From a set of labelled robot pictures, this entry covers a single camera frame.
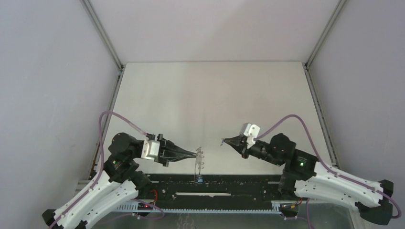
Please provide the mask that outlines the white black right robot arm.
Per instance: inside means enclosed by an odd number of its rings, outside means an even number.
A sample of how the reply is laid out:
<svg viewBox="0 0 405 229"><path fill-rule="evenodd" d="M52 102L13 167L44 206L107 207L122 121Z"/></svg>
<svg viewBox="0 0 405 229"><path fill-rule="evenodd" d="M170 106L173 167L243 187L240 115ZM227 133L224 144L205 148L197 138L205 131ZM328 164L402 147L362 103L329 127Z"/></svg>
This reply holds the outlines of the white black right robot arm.
<svg viewBox="0 0 405 229"><path fill-rule="evenodd" d="M283 199L296 196L327 201L357 210L362 219L377 225L386 226L393 218L393 205L389 202L393 183L389 180L367 181L322 164L316 156L297 149L296 143L282 133L268 143L257 140L250 145L244 135L225 138L223 142L242 158L253 156L283 166L277 187Z"/></svg>

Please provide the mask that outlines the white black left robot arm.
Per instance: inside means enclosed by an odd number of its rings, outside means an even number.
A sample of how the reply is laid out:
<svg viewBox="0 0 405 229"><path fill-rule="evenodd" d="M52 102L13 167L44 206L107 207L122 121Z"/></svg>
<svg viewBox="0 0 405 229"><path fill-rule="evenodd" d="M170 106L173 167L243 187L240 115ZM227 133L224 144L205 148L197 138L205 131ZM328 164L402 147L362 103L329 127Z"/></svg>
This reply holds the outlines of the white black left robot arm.
<svg viewBox="0 0 405 229"><path fill-rule="evenodd" d="M182 149L162 134L148 134L146 139L138 140L118 133L108 150L110 156L102 169L79 193L58 209L48 209L42 214L49 228L90 229L121 204L137 197L147 198L152 182L138 169L136 158L168 167L170 162L197 157L197 153Z"/></svg>

